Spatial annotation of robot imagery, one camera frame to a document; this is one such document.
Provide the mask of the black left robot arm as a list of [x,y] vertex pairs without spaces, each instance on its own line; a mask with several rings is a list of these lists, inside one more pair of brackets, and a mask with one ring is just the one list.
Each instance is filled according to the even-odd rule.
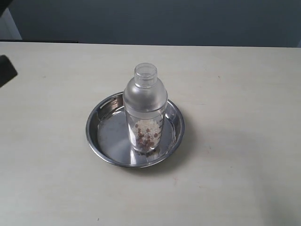
[[6,55],[0,56],[0,87],[18,75],[17,70]]

